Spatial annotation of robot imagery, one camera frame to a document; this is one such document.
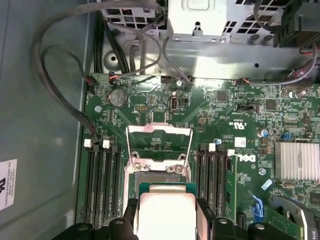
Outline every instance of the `white slot latch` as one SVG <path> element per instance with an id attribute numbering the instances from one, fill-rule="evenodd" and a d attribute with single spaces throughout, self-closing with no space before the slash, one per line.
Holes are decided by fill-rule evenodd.
<path id="1" fill-rule="evenodd" d="M 228 157 L 231 157 L 232 155 L 235 155 L 235 150 L 234 149 L 228 149 L 227 151 L 226 151 L 226 155 L 228 156 Z"/>
<path id="2" fill-rule="evenodd" d="M 102 147 L 104 149 L 109 149 L 110 148 L 110 140 L 103 140 Z"/>
<path id="3" fill-rule="evenodd" d="M 216 144 L 215 143 L 209 143 L 209 153 L 216 151 Z"/>
<path id="4" fill-rule="evenodd" d="M 83 146 L 84 146 L 85 148 L 91 148 L 91 147 L 92 147 L 92 141 L 91 141 L 91 139 L 89 139 L 89 138 L 84 139 Z"/>

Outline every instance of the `motherboard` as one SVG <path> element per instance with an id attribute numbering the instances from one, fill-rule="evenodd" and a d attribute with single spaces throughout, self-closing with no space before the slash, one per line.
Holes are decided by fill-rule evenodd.
<path id="1" fill-rule="evenodd" d="M 140 183 L 182 182 L 196 183 L 197 198 L 244 229 L 268 222 L 303 239 L 296 210 L 317 228 L 318 84 L 92 76 L 99 85 L 87 91 L 85 114 L 100 139 L 83 133 L 78 223 L 99 228 L 122 216 Z"/>

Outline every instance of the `cable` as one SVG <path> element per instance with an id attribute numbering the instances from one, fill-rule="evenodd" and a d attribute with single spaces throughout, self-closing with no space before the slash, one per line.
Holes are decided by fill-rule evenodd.
<path id="1" fill-rule="evenodd" d="M 45 33 L 55 23 L 61 22 L 62 20 L 73 16 L 110 8 L 149 8 L 156 10 L 158 13 L 163 12 L 162 7 L 151 0 L 145 0 L 143 2 L 132 0 L 119 0 L 83 4 L 50 17 L 36 31 L 31 45 L 32 66 L 36 74 L 38 75 L 40 81 L 42 82 L 43 86 L 51 95 L 51 97 L 57 101 L 58 104 L 60 104 L 64 109 L 66 109 L 74 118 L 76 118 L 85 127 L 85 129 L 91 135 L 91 140 L 93 143 L 99 141 L 93 124 L 90 122 L 86 115 L 84 115 L 79 110 L 75 109 L 60 93 L 58 88 L 50 79 L 48 72 L 44 69 L 40 51 Z"/>
<path id="2" fill-rule="evenodd" d="M 159 16 L 154 22 L 151 22 L 149 24 L 147 24 L 146 26 L 144 26 L 141 31 L 142 32 L 147 32 L 151 29 L 154 29 L 158 26 L 161 26 L 164 24 L 164 15 L 162 14 L 161 16 Z M 139 46 L 138 45 L 132 45 L 129 51 L 129 65 L 130 65 L 130 71 L 135 71 L 136 70 L 136 62 L 135 62 L 135 52 L 139 51 Z"/>
<path id="3" fill-rule="evenodd" d="M 192 84 L 190 79 L 185 75 L 183 71 L 180 70 L 180 68 L 169 58 L 167 54 L 167 43 L 169 41 L 169 37 L 167 37 L 162 45 L 162 53 L 164 58 L 168 61 L 168 63 L 180 74 L 180 76 L 185 80 L 186 83 Z"/>
<path id="4" fill-rule="evenodd" d="M 130 71 L 136 70 L 136 62 L 135 62 L 135 52 L 139 50 L 138 45 L 132 45 L 129 52 L 129 64 L 130 64 Z"/>
<path id="5" fill-rule="evenodd" d="M 253 17 L 254 20 L 262 27 L 264 30 L 275 33 L 280 29 L 280 26 L 268 26 L 263 24 L 259 19 L 259 9 L 263 0 L 256 0 L 253 8 Z"/>
<path id="6" fill-rule="evenodd" d="M 129 31 L 132 31 L 134 32 L 135 34 L 138 34 L 138 35 L 144 35 L 146 36 L 147 38 L 151 39 L 152 41 L 154 41 L 159 49 L 159 55 L 158 55 L 158 58 L 153 62 L 153 63 L 150 63 L 138 70 L 135 70 L 135 71 L 131 71 L 131 72 L 128 72 L 128 73 L 123 73 L 123 74 L 119 74 L 119 75 L 114 75 L 112 77 L 110 77 L 109 79 L 116 79 L 116 78 L 121 78 L 121 77 L 126 77 L 126 76 L 131 76 L 131 75 L 134 75 L 134 74 L 137 74 L 137 73 L 140 73 L 142 71 L 145 71 L 146 69 L 148 68 L 151 68 L 153 67 L 154 65 L 158 64 L 160 62 L 160 59 L 161 59 L 161 55 L 162 55 L 162 51 L 161 51 L 161 45 L 160 43 L 158 42 L 157 39 L 155 39 L 153 36 L 150 36 L 149 34 L 147 34 L 146 32 L 143 32 L 143 30 L 137 30 L 135 28 L 131 28 L 131 27 L 127 27 L 127 26 L 123 26 L 123 25 L 120 25 L 120 24 L 115 24 L 115 23 L 110 23 L 109 24 L 110 26 L 114 26 L 115 28 L 122 28 L 122 29 L 126 29 L 126 30 L 129 30 Z"/>
<path id="7" fill-rule="evenodd" d="M 58 46 L 58 45 L 53 45 L 53 46 L 49 46 L 47 48 L 45 48 L 43 50 L 43 52 L 41 53 L 40 56 L 40 61 L 41 61 L 41 65 L 44 71 L 44 75 L 46 77 L 47 80 L 47 85 L 46 87 L 48 87 L 50 89 L 50 91 L 53 93 L 51 96 L 58 102 L 58 104 L 60 106 L 62 106 L 65 110 L 67 110 L 68 112 L 71 113 L 71 115 L 73 117 L 75 117 L 79 122 L 83 123 L 83 125 L 90 131 L 90 134 L 94 135 L 94 128 L 91 125 L 89 119 L 87 118 L 87 116 L 85 116 L 82 112 L 80 112 L 78 109 L 74 108 L 66 99 L 65 97 L 61 94 L 61 92 L 58 90 L 57 86 L 54 84 L 53 80 L 51 79 L 48 70 L 46 68 L 46 55 L 47 53 L 52 50 L 52 49 L 60 49 L 63 50 L 65 53 L 67 53 L 70 57 L 72 57 L 73 59 L 76 60 L 76 62 L 79 65 L 80 68 L 80 72 L 82 77 L 86 77 L 86 75 L 84 74 L 84 70 L 82 69 L 82 65 L 80 60 L 78 59 L 77 56 L 75 56 L 72 52 L 68 51 L 67 49 Z"/>
<path id="8" fill-rule="evenodd" d="M 60 45 L 47 46 L 42 51 L 41 58 L 44 59 L 46 57 L 46 55 L 48 54 L 48 52 L 50 52 L 51 50 L 60 50 L 62 53 L 67 54 L 69 57 L 73 58 L 76 61 L 76 63 L 78 64 L 78 67 L 79 67 L 79 70 L 80 70 L 82 78 L 84 80 L 87 79 L 87 75 L 86 75 L 86 73 L 84 71 L 83 64 L 82 64 L 81 60 L 75 54 L 73 54 L 71 51 L 69 51 L 68 49 L 66 49 L 63 46 L 60 46 Z"/>
<path id="9" fill-rule="evenodd" d="M 312 51 L 303 51 L 302 48 L 300 48 L 299 53 L 302 55 L 312 55 L 314 54 Z"/>
<path id="10" fill-rule="evenodd" d="M 302 79 L 305 79 L 306 77 L 309 76 L 311 71 L 314 69 L 316 62 L 317 62 L 318 54 L 317 54 L 317 45 L 315 43 L 312 45 L 312 49 L 313 49 L 312 64 L 309 67 L 308 71 L 305 74 L 301 75 L 300 77 L 289 80 L 289 81 L 283 81 L 283 82 L 274 82 L 274 83 L 271 83 L 271 82 L 261 82 L 261 83 L 250 82 L 250 84 L 251 85 L 281 86 L 281 85 L 295 84 L 295 83 L 301 81 Z"/>
<path id="11" fill-rule="evenodd" d="M 109 40 L 109 43 L 110 43 L 111 48 L 112 48 L 112 50 L 114 52 L 114 55 L 115 55 L 116 59 L 118 60 L 118 64 L 120 66 L 121 72 L 123 74 L 129 73 L 130 69 L 129 69 L 129 66 L 128 66 L 127 59 L 126 59 L 126 55 L 125 55 L 123 49 L 121 48 L 121 46 L 119 45 L 119 43 L 118 43 L 117 39 L 115 38 L 114 34 L 111 32 L 107 22 L 105 23 L 105 34 L 106 34 L 106 37 Z"/>
<path id="12" fill-rule="evenodd" d="M 102 51 L 104 46 L 105 25 L 104 18 L 101 12 L 96 16 L 96 27 L 94 33 L 94 57 L 93 57 L 93 71 L 98 74 L 103 74 Z"/>

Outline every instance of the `heatsink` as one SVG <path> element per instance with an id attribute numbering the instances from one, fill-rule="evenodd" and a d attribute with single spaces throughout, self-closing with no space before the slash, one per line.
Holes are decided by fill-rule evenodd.
<path id="1" fill-rule="evenodd" d="M 276 142 L 275 177 L 281 180 L 319 181 L 319 144 Z"/>

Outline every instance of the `ram slot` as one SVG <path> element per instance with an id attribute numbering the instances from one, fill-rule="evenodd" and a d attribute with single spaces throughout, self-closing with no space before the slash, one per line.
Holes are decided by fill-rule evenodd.
<path id="1" fill-rule="evenodd" d="M 92 201 L 93 201 L 93 182 L 94 182 L 94 169 L 95 169 L 95 152 L 89 151 L 87 158 L 87 170 L 86 170 L 86 194 L 85 194 L 85 218 L 84 221 L 86 223 L 92 223 L 91 215 L 92 215 Z"/>
<path id="2" fill-rule="evenodd" d="M 202 198 L 202 175 L 203 175 L 203 169 L 202 169 L 202 161 L 204 157 L 204 151 L 199 150 L 196 154 L 196 186 L 197 186 L 197 197 Z"/>
<path id="3" fill-rule="evenodd" d="M 96 154 L 96 164 L 95 164 L 95 189 L 94 189 L 94 202 L 93 202 L 93 226 L 96 229 L 101 228 L 100 219 L 100 202 L 101 202 L 101 187 L 102 187 L 102 173 L 103 173 L 103 157 L 104 153 L 102 151 Z"/>
<path id="4" fill-rule="evenodd" d="M 208 180 L 209 180 L 209 191 L 210 191 L 210 198 L 208 201 L 209 206 L 214 214 L 217 214 L 217 207 L 218 207 L 218 188 L 219 188 L 219 169 L 218 169 L 218 161 L 217 161 L 217 154 L 216 152 L 211 152 L 208 156 L 208 162 L 210 171 L 208 173 Z"/>
<path id="5" fill-rule="evenodd" d="M 202 167 L 203 167 L 203 198 L 207 201 L 210 200 L 211 190 L 210 190 L 210 177 L 211 177 L 211 164 L 209 159 L 209 151 L 205 150 L 202 158 Z"/>
<path id="6" fill-rule="evenodd" d="M 110 198 L 111 198 L 111 189 L 112 189 L 112 153 L 105 153 L 105 165 L 104 165 L 104 185 L 103 185 L 103 221 L 110 218 Z"/>
<path id="7" fill-rule="evenodd" d="M 112 216 L 119 217 L 119 193 L 120 193 L 120 175 L 121 175 L 121 153 L 114 153 L 114 177 L 113 177 L 113 195 L 112 195 Z"/>
<path id="8" fill-rule="evenodd" d="M 226 178 L 227 178 L 227 153 L 225 151 L 217 154 L 217 216 L 225 215 L 226 208 Z"/>

